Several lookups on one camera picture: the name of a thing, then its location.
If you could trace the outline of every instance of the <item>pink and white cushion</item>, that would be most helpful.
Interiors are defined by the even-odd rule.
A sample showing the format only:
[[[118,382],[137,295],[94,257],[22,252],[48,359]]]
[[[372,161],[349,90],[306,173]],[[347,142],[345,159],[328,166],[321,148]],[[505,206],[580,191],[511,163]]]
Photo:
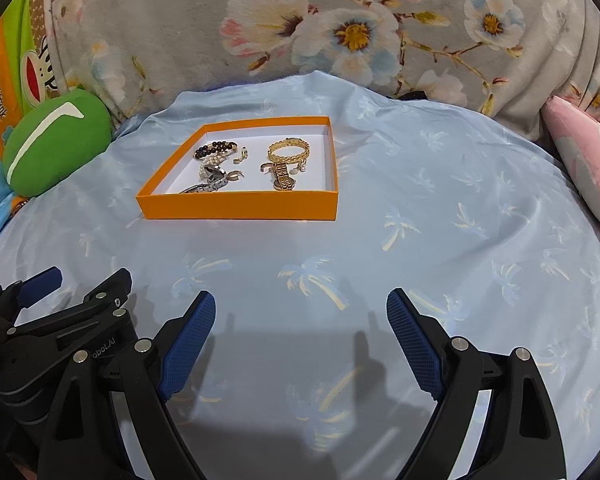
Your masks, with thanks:
[[[556,96],[542,107],[542,118],[573,183],[600,220],[600,123]]]

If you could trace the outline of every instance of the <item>blue textured pad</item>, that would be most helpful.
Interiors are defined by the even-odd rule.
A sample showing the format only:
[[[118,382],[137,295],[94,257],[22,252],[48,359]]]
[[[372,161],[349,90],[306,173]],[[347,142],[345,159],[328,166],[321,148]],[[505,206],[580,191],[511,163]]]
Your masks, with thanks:
[[[429,392],[434,400],[439,400],[445,391],[440,359],[395,291],[391,292],[386,300],[386,316],[418,381],[418,386],[424,392]]]
[[[18,304],[22,308],[29,308],[42,298],[46,298],[62,285],[62,272],[57,267],[51,267],[37,276],[29,278],[20,287]]]
[[[215,320],[216,300],[206,293],[162,361],[158,393],[165,402],[183,389]]]

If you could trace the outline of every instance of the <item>green cushion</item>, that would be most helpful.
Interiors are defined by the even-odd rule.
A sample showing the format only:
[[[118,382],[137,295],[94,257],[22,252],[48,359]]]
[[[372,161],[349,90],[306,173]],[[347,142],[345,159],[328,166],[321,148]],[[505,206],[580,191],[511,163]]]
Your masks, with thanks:
[[[75,89],[25,115],[4,147],[7,183],[20,196],[44,193],[104,152],[110,118],[96,96]]]

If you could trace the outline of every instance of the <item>metal screw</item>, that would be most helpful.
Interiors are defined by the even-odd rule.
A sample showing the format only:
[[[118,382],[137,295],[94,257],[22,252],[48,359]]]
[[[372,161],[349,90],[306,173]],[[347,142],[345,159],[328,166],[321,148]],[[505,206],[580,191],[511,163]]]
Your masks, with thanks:
[[[469,348],[469,342],[462,337],[455,337],[451,340],[451,346],[459,351]]]
[[[87,360],[87,357],[89,357],[89,353],[86,350],[78,350],[74,354],[74,361],[77,363],[83,363]]]
[[[136,349],[136,352],[147,352],[151,349],[151,340],[141,339],[136,342],[134,348]]]
[[[523,361],[529,361],[529,359],[531,359],[531,354],[526,348],[516,348],[516,357]]]

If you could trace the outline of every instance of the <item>floral blanket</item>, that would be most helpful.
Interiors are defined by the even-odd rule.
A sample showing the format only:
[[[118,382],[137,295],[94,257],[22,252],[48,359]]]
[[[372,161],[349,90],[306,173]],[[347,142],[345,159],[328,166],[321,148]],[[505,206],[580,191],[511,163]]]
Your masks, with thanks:
[[[185,89],[322,70],[387,96],[424,90],[531,140],[552,93],[600,120],[591,0],[45,0],[61,91],[123,121]]]

